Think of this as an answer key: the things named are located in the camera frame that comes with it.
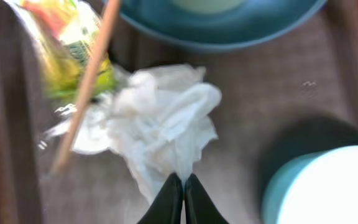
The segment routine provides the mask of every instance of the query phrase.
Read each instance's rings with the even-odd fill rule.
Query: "wooden stick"
[[[53,162],[52,173],[54,174],[62,170],[68,164],[73,141],[76,137],[77,130],[82,123],[88,103],[90,102],[101,61],[106,54],[110,36],[119,13],[119,6],[120,0],[109,0],[104,10],[100,33],[93,45],[92,55],[81,81],[80,89],[78,90],[76,98],[77,112],[73,115],[70,128],[66,135],[64,135],[63,141],[59,146],[58,154]]]

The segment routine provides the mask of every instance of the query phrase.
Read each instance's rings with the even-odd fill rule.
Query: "teal dish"
[[[121,17],[167,43],[198,52],[223,52],[259,44],[298,27],[326,0],[245,0],[211,15],[195,14],[172,0],[124,0]]]

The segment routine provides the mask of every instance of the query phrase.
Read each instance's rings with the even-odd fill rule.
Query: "brown surface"
[[[92,5],[100,11],[98,0]],[[0,62],[6,63],[0,67],[0,128],[5,139],[0,141],[0,173],[5,175],[0,178],[0,206],[8,208],[0,215],[8,223],[39,223],[38,178],[29,136],[38,141],[57,119],[42,96],[39,75],[34,75],[37,61],[28,39],[20,42],[12,35],[21,31],[10,21],[12,13],[0,2]],[[204,150],[195,174],[229,223],[260,223],[255,161],[279,127],[320,113],[358,126],[358,0],[329,1],[289,34],[228,54],[182,52],[122,21],[117,31],[112,49],[128,69],[172,62],[204,65],[206,81],[221,89],[222,103],[211,114],[219,140]],[[30,83],[27,88],[25,80]],[[39,151],[37,159],[46,223],[136,223],[145,213],[147,202],[124,160],[110,152],[74,155],[67,172],[49,176],[56,143]]]

